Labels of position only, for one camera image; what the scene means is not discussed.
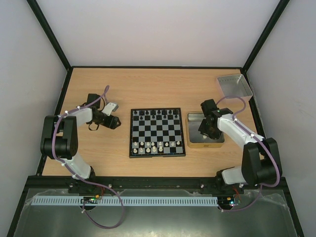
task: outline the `chessboard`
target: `chessboard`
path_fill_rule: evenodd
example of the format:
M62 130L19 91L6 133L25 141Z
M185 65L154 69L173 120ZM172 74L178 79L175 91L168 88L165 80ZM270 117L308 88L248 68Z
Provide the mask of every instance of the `chessboard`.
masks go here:
M180 108L131 110L130 158L185 155Z

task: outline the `black metal frame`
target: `black metal frame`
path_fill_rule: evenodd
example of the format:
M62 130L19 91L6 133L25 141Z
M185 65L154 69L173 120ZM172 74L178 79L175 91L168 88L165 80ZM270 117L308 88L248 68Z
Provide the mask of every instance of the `black metal frame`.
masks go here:
M280 0L279 4L277 5L275 11L273 12L270 20L268 21L266 27L264 28L262 34L260 35L255 47L253 48L251 54L249 55L245 65L243 68L241 67L161 67L161 66L71 66L68 62L66 55L64 54L60 44L58 43L52 29L50 28L43 12L41 11L38 3L36 0L27 0L29 3L32 11L34 12L35 16L37 17L40 25L42 26L43 30L45 31L48 39L52 43L56 53L58 54L60 60L64 64L67 72L64 86L62 88L57 107L55 110L55 115L59 114L66 96L67 88L69 85L69 81L71 79L71 75L74 68L142 68L142 69L239 69L240 72L245 76L247 82L249 83L247 77L247 71L249 70L251 64L253 63L255 57L259 53L261 47L263 46L264 42L268 38L270 32L272 31L273 27L275 26L276 22L280 18L281 14L283 13L285 7L289 3L289 0ZM249 101L249 105L252 111L254 123L256 125L256 129L258 134L265 135L262 122L260 119L260 115L258 109L256 107L256 103L254 98L251 98ZM62 188L70 188L72 186L74 180L70 176L42 176L42 171L45 165L46 157L42 156L39 162L39 166L37 169L37 174L34 176L29 176L22 192L20 201L18 203L16 212L14 214L9 232L7 234L8 237L13 236L14 232L17 227L17 223L22 211L22 208L25 203L25 199L27 196L27 192L30 188L45 188L45 189L62 189ZM122 188L129 188L129 189L140 189L148 188L151 186L151 189L185 189L188 191L196 191L202 194L213 194L216 197L225 197L231 195L230 193L219 193L215 187L215 178L154 178L154 177L96 177L97 182L103 183L105 185L112 184L112 187L115 190L120 190L120 186ZM298 236L303 237L303 231L293 204L293 200L284 177L281 178L280 184L275 188L266 188L266 189L276 189L276 190L283 190L287 205L290 208L290 213L292 216L292 220L296 229Z

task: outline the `white linear rail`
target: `white linear rail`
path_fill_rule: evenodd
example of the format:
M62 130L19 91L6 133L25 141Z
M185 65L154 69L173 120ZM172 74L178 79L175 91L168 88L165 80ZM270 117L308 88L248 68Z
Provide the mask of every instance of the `white linear rail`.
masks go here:
M218 206L216 197L121 197L124 206ZM37 196L31 205L78 206L83 196ZM120 206L118 197L103 197L87 206Z

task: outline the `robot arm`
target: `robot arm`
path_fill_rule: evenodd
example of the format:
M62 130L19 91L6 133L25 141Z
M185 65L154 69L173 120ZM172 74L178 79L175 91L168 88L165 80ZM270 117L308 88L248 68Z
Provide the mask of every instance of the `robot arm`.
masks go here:
M89 94L87 103L94 101L98 98L97 94ZM63 133L62 136L56 136L55 152L56 155L62 159L77 175L83 179L88 179L94 176L94 171L91 166L84 162L78 151L78 132L77 127L87 123L96 125L102 125L110 129L115 129L121 125L118 117L111 115L118 108L116 103L108 103L102 111L99 103L94 104L89 108L78 110L63 118L59 130L59 133ZM58 116L46 116L44 120L42 138L40 143L40 151L43 155L53 158L52 155L52 137L55 129Z
M230 136L243 149L242 165L217 172L218 188L223 186L247 183L251 186L260 183L273 183L277 171L259 141L267 147L277 163L280 175L282 174L277 142L273 138L265 139L242 124L233 116L228 108L219 109L214 100L206 100L201 104L205 119L202 121L199 132L211 139L219 139L222 132Z

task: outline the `black square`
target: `black square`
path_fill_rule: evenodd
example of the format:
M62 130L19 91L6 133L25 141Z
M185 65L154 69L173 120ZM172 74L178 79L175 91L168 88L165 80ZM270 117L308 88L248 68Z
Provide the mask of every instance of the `black square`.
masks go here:
M170 153L176 153L177 149L175 147L170 147Z

